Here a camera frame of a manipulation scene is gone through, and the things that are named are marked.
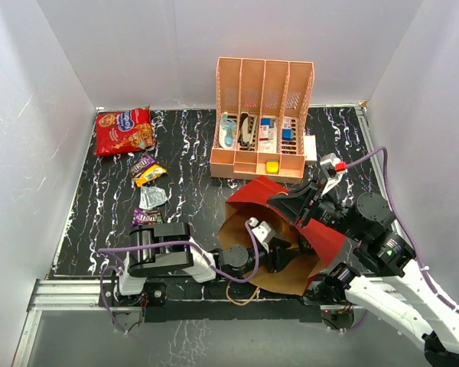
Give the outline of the yellow snack packet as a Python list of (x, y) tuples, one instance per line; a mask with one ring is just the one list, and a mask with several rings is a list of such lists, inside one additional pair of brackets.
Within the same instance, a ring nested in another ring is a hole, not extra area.
[(138, 187), (142, 187), (143, 185), (146, 185), (160, 176), (166, 174), (167, 171), (160, 165), (158, 164), (153, 164), (152, 166), (148, 167), (140, 177), (135, 178), (135, 184)]

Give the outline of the red cookie snack bag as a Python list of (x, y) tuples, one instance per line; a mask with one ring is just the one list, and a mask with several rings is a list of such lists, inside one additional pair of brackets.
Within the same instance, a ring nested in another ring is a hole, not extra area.
[(97, 157), (142, 151), (156, 144), (148, 106), (100, 113), (95, 128)]

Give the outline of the red paper bag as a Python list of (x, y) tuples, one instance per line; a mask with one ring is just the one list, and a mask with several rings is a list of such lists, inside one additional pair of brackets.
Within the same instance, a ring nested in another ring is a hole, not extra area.
[(258, 177), (226, 200), (218, 265), (236, 280), (251, 277), (264, 291), (301, 296), (339, 255), (345, 236), (314, 219), (295, 226), (267, 203), (276, 194), (289, 190)]

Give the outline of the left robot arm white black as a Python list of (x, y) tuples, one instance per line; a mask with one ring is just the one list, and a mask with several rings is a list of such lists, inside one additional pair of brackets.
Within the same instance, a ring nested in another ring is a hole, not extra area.
[(259, 268), (277, 273), (297, 257), (299, 250), (275, 236), (265, 221), (252, 217), (245, 222), (251, 245), (231, 245), (208, 252), (190, 236), (186, 223), (135, 226), (129, 234), (134, 245), (127, 251), (116, 296), (133, 305), (142, 298), (145, 282), (171, 271), (182, 271), (197, 283), (223, 277), (236, 283), (252, 280)]

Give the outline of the purple brown candy packet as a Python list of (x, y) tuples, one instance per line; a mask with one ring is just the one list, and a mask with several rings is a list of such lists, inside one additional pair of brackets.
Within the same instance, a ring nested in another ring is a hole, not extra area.
[(150, 155), (139, 158), (130, 168), (129, 172), (133, 180), (139, 178), (147, 169), (149, 169), (157, 161)]

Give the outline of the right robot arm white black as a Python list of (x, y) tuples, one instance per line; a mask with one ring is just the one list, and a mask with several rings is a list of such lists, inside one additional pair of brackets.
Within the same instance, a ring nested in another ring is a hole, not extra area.
[(357, 242), (360, 263), (392, 286), (399, 300), (356, 269), (339, 263), (324, 278), (327, 297), (361, 306), (408, 337), (432, 366), (459, 366), (459, 309), (440, 291), (433, 291), (413, 247), (391, 225), (396, 216), (376, 193), (364, 193), (341, 206), (312, 180), (290, 193), (271, 196), (267, 203), (290, 222), (305, 227), (315, 220)]

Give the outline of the silver foil snack packet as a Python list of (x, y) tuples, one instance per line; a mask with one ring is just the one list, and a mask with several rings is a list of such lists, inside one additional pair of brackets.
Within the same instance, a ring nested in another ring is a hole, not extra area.
[(139, 207), (145, 210), (164, 205), (168, 200), (165, 190), (160, 187), (141, 187), (140, 194)]

